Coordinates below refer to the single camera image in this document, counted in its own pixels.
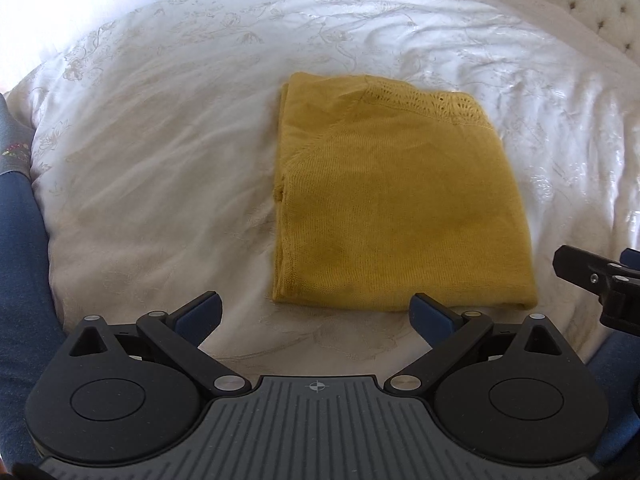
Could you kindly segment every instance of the knitted garment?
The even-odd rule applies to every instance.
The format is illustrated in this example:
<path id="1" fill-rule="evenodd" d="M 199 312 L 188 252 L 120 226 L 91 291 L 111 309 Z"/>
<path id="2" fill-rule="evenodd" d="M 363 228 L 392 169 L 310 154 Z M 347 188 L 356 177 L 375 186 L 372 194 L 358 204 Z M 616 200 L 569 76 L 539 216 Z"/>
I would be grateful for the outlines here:
<path id="1" fill-rule="evenodd" d="M 478 103 L 373 76 L 295 73 L 280 104 L 273 299 L 406 310 L 536 304 L 530 237 Z"/>

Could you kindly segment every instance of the bedspread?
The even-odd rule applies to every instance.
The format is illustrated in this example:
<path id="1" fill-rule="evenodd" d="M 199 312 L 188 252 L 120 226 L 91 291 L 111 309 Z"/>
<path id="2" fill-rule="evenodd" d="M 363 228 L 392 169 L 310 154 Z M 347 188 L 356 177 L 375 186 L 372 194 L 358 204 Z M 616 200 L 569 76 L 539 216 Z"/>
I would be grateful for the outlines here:
<path id="1" fill-rule="evenodd" d="M 37 126 L 31 174 L 65 329 L 216 290 L 223 322 L 201 348 L 252 380 L 384 379 L 428 349 L 404 313 L 269 299 L 278 99 L 295 71 L 472 94 L 526 206 L 537 311 L 591 355 L 598 303 L 551 259 L 561 244 L 614 258 L 638 243 L 640 68 L 541 0 L 163 0 L 41 65 L 8 103 Z"/>

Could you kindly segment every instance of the gray ribbed plate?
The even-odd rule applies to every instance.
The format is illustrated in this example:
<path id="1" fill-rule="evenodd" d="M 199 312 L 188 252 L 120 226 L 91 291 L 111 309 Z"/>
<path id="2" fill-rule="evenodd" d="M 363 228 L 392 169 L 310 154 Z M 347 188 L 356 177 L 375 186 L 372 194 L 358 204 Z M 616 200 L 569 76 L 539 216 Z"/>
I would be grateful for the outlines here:
<path id="1" fill-rule="evenodd" d="M 586 458 L 542 468 L 489 462 L 447 439 L 417 399 L 372 377 L 265 377 L 212 403 L 178 446 L 135 465 L 90 468 L 47 458 L 64 480 L 581 480 Z"/>

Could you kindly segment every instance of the metal screw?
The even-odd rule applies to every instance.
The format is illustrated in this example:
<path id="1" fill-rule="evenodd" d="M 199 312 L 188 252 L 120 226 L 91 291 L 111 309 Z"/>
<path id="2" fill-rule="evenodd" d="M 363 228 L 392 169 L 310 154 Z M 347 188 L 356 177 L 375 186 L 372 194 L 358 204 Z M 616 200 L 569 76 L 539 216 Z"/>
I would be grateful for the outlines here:
<path id="1" fill-rule="evenodd" d="M 411 391 L 420 388 L 420 379 L 412 375 L 396 375 L 391 379 L 391 386 L 396 390 Z"/>
<path id="2" fill-rule="evenodd" d="M 244 379 L 237 375 L 223 375 L 213 381 L 213 385 L 224 392 L 234 392 L 244 386 Z"/>

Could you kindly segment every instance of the triangular cutout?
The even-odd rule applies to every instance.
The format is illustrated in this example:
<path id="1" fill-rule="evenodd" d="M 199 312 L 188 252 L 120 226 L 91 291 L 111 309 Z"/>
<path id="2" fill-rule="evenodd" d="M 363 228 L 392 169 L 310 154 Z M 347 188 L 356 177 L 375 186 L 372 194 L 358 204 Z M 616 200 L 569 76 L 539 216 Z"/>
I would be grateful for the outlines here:
<path id="1" fill-rule="evenodd" d="M 536 354 L 560 355 L 562 353 L 549 332 L 547 332 L 543 326 L 533 328 L 524 349 L 527 352 L 534 352 Z"/>
<path id="2" fill-rule="evenodd" d="M 90 326 L 82 330 L 78 341 L 76 341 L 69 355 L 71 355 L 71 357 L 80 357 L 82 355 L 100 354 L 106 351 L 107 346 L 100 337 L 100 333 L 95 327 Z"/>

